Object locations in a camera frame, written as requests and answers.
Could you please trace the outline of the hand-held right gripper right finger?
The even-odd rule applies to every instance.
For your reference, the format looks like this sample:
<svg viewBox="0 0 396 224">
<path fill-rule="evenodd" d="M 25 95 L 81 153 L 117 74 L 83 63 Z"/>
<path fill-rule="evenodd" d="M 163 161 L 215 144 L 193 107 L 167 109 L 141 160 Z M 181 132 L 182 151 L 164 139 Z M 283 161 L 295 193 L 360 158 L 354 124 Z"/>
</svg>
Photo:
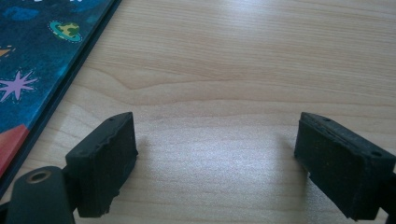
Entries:
<svg viewBox="0 0 396 224">
<path fill-rule="evenodd" d="M 396 220 L 396 156 L 332 119 L 304 112 L 294 157 L 348 218 Z"/>
</svg>

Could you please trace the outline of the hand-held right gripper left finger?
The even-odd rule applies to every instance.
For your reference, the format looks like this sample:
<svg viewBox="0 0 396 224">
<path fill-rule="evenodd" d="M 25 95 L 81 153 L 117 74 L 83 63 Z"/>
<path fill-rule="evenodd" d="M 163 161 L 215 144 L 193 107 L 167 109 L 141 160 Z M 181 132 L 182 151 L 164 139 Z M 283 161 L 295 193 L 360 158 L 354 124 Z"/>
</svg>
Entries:
<svg viewBox="0 0 396 224">
<path fill-rule="evenodd" d="M 102 122 L 65 156 L 71 207 L 81 217 L 106 214 L 134 169 L 137 155 L 131 112 Z"/>
</svg>

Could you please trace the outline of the blue cartoon picture book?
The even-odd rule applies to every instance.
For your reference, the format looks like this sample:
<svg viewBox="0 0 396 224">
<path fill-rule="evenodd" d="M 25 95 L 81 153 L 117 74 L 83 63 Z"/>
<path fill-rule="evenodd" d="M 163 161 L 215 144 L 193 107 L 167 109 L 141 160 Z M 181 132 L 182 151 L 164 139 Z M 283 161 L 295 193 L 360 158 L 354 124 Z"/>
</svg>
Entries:
<svg viewBox="0 0 396 224">
<path fill-rule="evenodd" d="M 0 199 L 122 0 L 0 0 Z"/>
</svg>

